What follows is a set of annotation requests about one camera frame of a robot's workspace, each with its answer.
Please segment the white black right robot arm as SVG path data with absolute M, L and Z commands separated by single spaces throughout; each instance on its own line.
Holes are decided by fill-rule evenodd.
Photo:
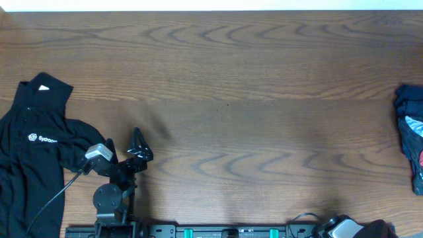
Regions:
M 334 216 L 315 228 L 313 237 L 318 238 L 399 238 L 395 227 L 377 219 L 360 224 L 347 215 Z

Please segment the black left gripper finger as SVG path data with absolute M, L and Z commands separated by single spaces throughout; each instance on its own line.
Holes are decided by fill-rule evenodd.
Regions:
M 112 164 L 117 164 L 118 163 L 118 157 L 117 157 L 117 154 L 116 154 L 116 149 L 115 149 L 113 140 L 111 138 L 108 138 L 105 142 L 105 146 L 112 152 L 112 157 L 111 157 L 110 162 Z
M 138 127 L 135 127 L 133 129 L 130 145 L 127 152 L 147 162 L 153 160 L 153 151 L 148 146 L 141 130 Z

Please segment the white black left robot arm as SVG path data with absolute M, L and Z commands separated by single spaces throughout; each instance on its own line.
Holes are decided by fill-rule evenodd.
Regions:
M 96 208 L 94 224 L 95 237 L 148 237 L 149 232 L 142 222 L 134 216 L 136 177 L 147 169 L 153 160 L 153 152 L 145 141 L 141 130 L 133 129 L 128 153 L 129 159 L 119 162 L 113 141 L 98 143 L 88 148 L 83 166 L 85 174 L 95 171 L 109 178 L 93 195 Z

